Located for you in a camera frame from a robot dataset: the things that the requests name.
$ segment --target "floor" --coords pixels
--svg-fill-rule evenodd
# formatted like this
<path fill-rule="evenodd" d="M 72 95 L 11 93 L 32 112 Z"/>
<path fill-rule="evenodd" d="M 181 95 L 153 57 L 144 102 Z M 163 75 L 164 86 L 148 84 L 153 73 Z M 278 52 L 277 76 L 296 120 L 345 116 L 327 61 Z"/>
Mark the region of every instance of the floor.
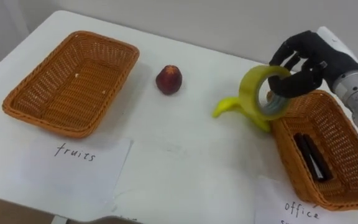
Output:
<path fill-rule="evenodd" d="M 11 203 L 0 201 L 0 224 L 50 224 L 53 219 L 52 215 L 44 212 L 21 207 Z M 115 219 L 105 219 L 92 224 L 130 224 Z M 78 224 L 77 222 L 69 222 L 69 224 Z"/>

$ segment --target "empty wicker basket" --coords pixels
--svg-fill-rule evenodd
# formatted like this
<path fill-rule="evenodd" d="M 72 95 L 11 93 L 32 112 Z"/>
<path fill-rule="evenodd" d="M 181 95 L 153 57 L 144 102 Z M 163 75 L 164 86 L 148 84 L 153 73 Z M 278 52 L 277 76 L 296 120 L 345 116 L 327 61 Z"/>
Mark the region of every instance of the empty wicker basket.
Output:
<path fill-rule="evenodd" d="M 138 57 L 132 45 L 74 32 L 10 92 L 2 108 L 30 124 L 83 138 L 97 128 Z"/>
<path fill-rule="evenodd" d="M 292 100 L 285 117 L 272 121 L 281 160 L 297 196 L 328 210 L 358 209 L 358 135 L 336 100 L 314 91 Z M 309 135 L 333 178 L 313 180 L 293 136 Z"/>

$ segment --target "robotic arm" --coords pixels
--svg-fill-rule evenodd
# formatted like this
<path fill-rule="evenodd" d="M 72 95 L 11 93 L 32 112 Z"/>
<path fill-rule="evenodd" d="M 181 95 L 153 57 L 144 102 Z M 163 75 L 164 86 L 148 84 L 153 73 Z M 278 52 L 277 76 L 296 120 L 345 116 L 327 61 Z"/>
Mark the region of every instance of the robotic arm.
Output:
<path fill-rule="evenodd" d="M 285 98 L 294 98 L 319 88 L 325 80 L 330 90 L 352 111 L 358 127 L 358 59 L 329 29 L 306 31 L 287 39 L 274 54 L 270 65 L 284 65 L 291 70 L 306 58 L 301 71 L 280 79 L 268 79 L 270 89 Z"/>

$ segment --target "yellow tape roll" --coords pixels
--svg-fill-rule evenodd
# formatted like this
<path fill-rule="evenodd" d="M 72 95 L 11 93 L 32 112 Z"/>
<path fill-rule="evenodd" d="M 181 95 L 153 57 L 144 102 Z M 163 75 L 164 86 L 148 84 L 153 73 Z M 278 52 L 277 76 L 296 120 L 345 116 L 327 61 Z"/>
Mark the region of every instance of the yellow tape roll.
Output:
<path fill-rule="evenodd" d="M 269 132 L 268 121 L 277 119 L 285 114 L 289 101 L 285 98 L 273 95 L 266 105 L 259 103 L 259 90 L 263 82 L 272 75 L 288 77 L 291 73 L 283 67 L 259 65 L 251 68 L 241 80 L 239 97 L 227 97 L 216 106 L 213 117 L 221 113 L 236 110 L 251 119 L 260 129 Z"/>
<path fill-rule="evenodd" d="M 241 80 L 239 89 L 239 102 L 242 109 L 251 117 L 265 121 L 271 121 L 283 116 L 289 101 L 279 96 L 274 96 L 272 101 L 265 106 L 259 103 L 259 90 L 263 82 L 272 75 L 285 78 L 291 73 L 284 67 L 259 65 L 251 68 Z"/>

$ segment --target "white paper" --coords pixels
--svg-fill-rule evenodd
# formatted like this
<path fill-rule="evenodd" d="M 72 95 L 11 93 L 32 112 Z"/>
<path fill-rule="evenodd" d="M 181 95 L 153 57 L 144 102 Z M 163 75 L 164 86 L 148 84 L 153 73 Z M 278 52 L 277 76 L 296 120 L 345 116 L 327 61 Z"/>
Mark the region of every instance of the white paper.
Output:
<path fill-rule="evenodd" d="M 21 161 L 21 178 L 66 198 L 100 204 L 112 198 L 130 139 L 86 139 L 42 135 L 29 144 Z"/>
<path fill-rule="evenodd" d="M 265 177 L 258 179 L 256 200 L 255 224 L 353 224 L 350 213 L 314 208 L 289 185 Z"/>

